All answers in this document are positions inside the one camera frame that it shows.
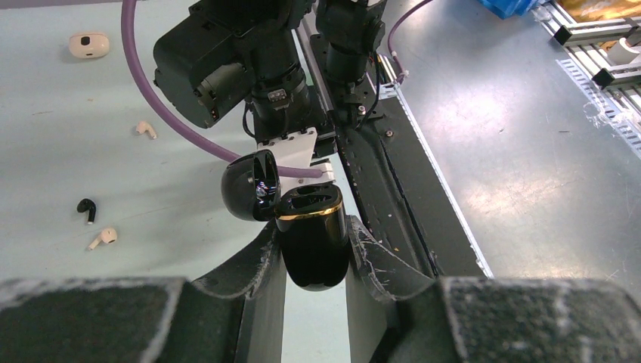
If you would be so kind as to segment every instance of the white bracket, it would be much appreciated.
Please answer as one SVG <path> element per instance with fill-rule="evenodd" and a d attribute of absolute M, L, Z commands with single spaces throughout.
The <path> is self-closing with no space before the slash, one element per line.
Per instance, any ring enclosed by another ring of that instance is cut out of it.
<path fill-rule="evenodd" d="M 286 139 L 275 138 L 269 144 L 259 144 L 259 150 L 269 150 L 276 158 L 278 166 L 287 166 L 298 169 L 318 169 L 323 172 L 320 178 L 284 178 L 280 177 L 280 188 L 282 194 L 291 191 L 294 188 L 320 184 L 325 182 L 334 182 L 334 169 L 329 162 L 311 165 L 311 158 L 314 155 L 314 146 L 318 133 L 316 128 L 310 128 L 301 132 L 293 132 L 287 135 Z"/>

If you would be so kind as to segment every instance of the yellow object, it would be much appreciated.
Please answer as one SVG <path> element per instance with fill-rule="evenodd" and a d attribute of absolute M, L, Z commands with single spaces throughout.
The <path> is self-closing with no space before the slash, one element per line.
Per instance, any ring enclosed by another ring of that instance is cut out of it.
<path fill-rule="evenodd" d="M 641 16 L 641 0 L 557 0 L 577 22 Z"/>

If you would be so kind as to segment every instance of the purple cable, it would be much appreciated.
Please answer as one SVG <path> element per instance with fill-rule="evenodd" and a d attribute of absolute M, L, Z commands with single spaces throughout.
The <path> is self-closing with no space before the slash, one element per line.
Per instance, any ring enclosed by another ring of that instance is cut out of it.
<path fill-rule="evenodd" d="M 120 29 L 122 32 L 122 46 L 125 49 L 125 58 L 127 59 L 129 70 L 132 72 L 134 81 L 144 99 L 147 100 L 147 103 L 151 108 L 158 113 L 158 116 L 160 116 L 160 118 L 163 119 L 169 127 L 174 129 L 174 131 L 176 131 L 180 136 L 186 138 L 192 144 L 228 163 L 238 159 L 240 155 L 211 142 L 180 121 L 180 119 L 165 106 L 165 104 L 156 95 L 156 92 L 151 88 L 151 85 L 147 81 L 147 77 L 144 75 L 140 58 L 138 58 L 138 50 L 136 49 L 134 31 L 136 2 L 137 0 L 122 1 Z M 281 176 L 287 178 L 320 178 L 323 175 L 322 171 L 316 169 L 279 167 L 278 171 Z"/>
<path fill-rule="evenodd" d="M 401 65 L 401 60 L 398 59 L 398 55 L 396 54 L 396 51 L 394 50 L 394 47 L 392 47 L 392 38 L 394 38 L 394 34 L 396 34 L 396 30 L 401 26 L 401 24 L 406 21 L 409 17 L 412 16 L 417 10 L 422 8 L 424 5 L 429 4 L 432 2 L 432 0 L 423 0 L 422 2 L 416 4 L 413 8 L 411 8 L 407 13 L 403 14 L 401 19 L 398 19 L 396 24 L 392 27 L 392 30 L 389 31 L 389 35 L 387 36 L 387 49 L 389 51 L 389 55 L 392 56 L 392 59 L 394 59 L 394 62 L 398 64 L 398 67 L 401 68 L 401 74 L 398 75 L 398 78 L 396 79 L 396 82 L 398 84 L 403 84 L 403 81 L 405 80 L 405 77 L 407 76 L 408 72 L 403 68 Z"/>

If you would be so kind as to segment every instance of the purple hose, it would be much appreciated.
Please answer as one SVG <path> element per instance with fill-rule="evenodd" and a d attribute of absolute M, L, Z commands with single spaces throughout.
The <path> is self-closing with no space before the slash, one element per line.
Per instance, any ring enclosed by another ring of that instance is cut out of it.
<path fill-rule="evenodd" d="M 137 0 L 123 0 L 122 1 L 122 16 L 120 18 L 120 27 L 122 32 L 122 46 L 125 49 L 125 58 L 129 65 L 129 70 L 132 72 L 134 81 L 138 86 L 144 99 L 151 108 L 158 113 L 169 127 L 174 129 L 180 136 L 186 138 L 189 142 L 200 147 L 204 151 L 231 163 L 240 157 L 238 154 L 221 147 L 218 144 L 201 136 L 198 132 L 192 130 L 189 126 L 185 125 L 178 119 L 158 98 L 156 92 L 151 88 L 144 75 L 140 59 L 138 58 L 138 51 L 136 49 L 134 22 L 136 12 Z M 294 169 L 294 168 L 278 168 L 280 176 L 288 178 L 320 178 L 323 172 L 316 169 Z"/>
<path fill-rule="evenodd" d="M 392 30 L 389 31 L 389 35 L 387 36 L 387 49 L 389 51 L 389 55 L 392 56 L 394 59 L 394 62 L 398 64 L 398 67 L 401 68 L 401 74 L 398 75 L 398 78 L 396 79 L 396 82 L 403 84 L 403 81 L 405 80 L 405 76 L 407 75 L 407 71 L 403 68 L 401 65 L 401 60 L 398 59 L 398 55 L 396 54 L 396 51 L 394 50 L 394 47 L 392 46 L 392 38 L 394 38 L 394 34 L 396 34 L 396 30 L 401 26 L 401 24 L 406 21 L 409 17 L 412 16 L 417 10 L 422 8 L 424 5 L 429 4 L 432 2 L 432 0 L 423 0 L 422 2 L 416 4 L 413 8 L 411 8 L 407 13 L 403 14 L 401 19 L 398 19 L 396 24 L 392 27 Z"/>

